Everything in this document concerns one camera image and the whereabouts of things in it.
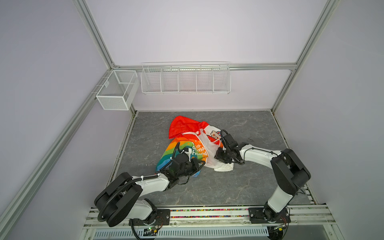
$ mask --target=red hood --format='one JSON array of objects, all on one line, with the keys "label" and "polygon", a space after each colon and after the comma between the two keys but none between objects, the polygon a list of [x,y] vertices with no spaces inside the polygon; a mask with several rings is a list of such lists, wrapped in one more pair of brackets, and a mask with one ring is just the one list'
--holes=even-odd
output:
[{"label": "red hood", "polygon": [[175,138],[184,132],[197,132],[201,128],[204,129],[209,124],[206,122],[198,122],[183,116],[177,116],[169,127],[169,139]]}]

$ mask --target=white wall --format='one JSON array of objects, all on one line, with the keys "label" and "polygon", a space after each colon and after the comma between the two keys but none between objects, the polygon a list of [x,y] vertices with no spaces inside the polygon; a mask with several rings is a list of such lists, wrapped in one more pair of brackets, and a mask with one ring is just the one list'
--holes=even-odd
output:
[{"label": "white wall", "polygon": [[88,0],[117,65],[296,62],[326,0]]},{"label": "white wall", "polygon": [[96,102],[8,240],[76,240],[105,188],[130,120]]},{"label": "white wall", "polygon": [[289,70],[232,71],[229,94],[145,95],[141,87],[133,105],[140,111],[271,109]]},{"label": "white wall", "polygon": [[0,5],[2,214],[106,66],[71,0]]},{"label": "white wall", "polygon": [[346,240],[382,239],[383,11],[341,1],[277,110]]}]

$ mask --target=robotic arm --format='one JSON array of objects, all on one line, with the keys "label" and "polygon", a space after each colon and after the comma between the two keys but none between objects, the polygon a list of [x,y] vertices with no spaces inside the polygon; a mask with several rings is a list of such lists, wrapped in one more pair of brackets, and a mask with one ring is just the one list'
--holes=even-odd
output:
[{"label": "robotic arm", "polygon": [[[252,161],[273,169],[275,174],[278,186],[263,208],[249,209],[251,223],[280,222],[282,216],[287,219],[287,204],[311,178],[309,171],[293,150],[272,151],[245,142],[238,144],[230,134],[222,136],[220,140],[224,148],[218,148],[215,155],[217,160],[241,165],[245,161]],[[156,175],[132,177],[127,172],[120,174],[94,201],[99,209],[98,220],[106,221],[110,227],[116,226],[126,217],[153,224],[157,208],[150,200],[138,198],[151,192],[165,191],[176,184],[186,184],[189,177],[198,172],[204,164],[204,161],[190,158],[188,149],[180,150],[178,144],[169,163]],[[180,184],[181,176],[188,176],[188,180]]]}]

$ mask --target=wire basket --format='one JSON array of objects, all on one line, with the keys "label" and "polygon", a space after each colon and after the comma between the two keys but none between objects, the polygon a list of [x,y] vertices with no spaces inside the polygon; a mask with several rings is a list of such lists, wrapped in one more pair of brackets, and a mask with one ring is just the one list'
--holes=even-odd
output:
[{"label": "wire basket", "polygon": [[136,71],[113,70],[96,97],[105,110],[129,110],[139,84]]},{"label": "wire basket", "polygon": [[142,92],[144,94],[231,92],[229,63],[175,64],[165,67],[143,63]]}]

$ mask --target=white wire rack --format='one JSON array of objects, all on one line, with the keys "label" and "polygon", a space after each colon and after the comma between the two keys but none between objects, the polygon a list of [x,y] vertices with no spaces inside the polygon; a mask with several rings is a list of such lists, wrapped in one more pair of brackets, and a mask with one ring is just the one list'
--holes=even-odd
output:
[{"label": "white wire rack", "polygon": [[229,63],[172,63],[167,68],[162,65],[165,63],[143,63],[141,90],[144,94],[231,92]]},{"label": "white wire rack", "polygon": [[113,70],[96,97],[105,110],[129,110],[139,84],[136,71]]}]

